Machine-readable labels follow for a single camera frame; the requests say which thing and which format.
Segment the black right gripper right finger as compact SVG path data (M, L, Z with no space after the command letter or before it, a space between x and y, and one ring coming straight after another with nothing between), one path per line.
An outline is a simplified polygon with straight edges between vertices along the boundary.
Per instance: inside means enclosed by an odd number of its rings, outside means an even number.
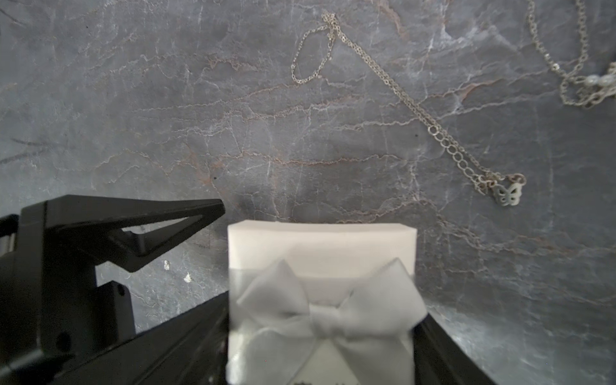
M412 330L415 384L496 385L429 314Z

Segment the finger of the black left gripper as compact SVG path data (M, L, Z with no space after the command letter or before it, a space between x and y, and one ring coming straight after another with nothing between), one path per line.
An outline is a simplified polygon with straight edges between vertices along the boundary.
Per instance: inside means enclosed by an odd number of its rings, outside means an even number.
M47 203L51 237L95 265L129 273L147 266L221 218L220 199L146 201L67 195Z

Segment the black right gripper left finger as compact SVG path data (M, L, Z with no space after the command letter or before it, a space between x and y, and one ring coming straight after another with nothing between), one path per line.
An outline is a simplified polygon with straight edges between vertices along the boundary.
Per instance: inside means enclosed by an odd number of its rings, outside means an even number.
M80 367L54 384L226 384L229 294L211 298Z

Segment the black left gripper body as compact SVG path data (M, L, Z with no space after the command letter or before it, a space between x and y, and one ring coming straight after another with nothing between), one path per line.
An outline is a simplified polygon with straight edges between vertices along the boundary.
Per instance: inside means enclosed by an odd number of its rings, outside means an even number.
M1 382L45 384L136 334L129 289L98 286L105 201L45 201L1 219Z

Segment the white bow jewelry box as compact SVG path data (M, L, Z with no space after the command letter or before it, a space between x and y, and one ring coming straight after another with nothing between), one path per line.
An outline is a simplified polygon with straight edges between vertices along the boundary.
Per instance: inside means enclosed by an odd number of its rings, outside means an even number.
M415 383L414 228L242 221L228 237L228 383Z

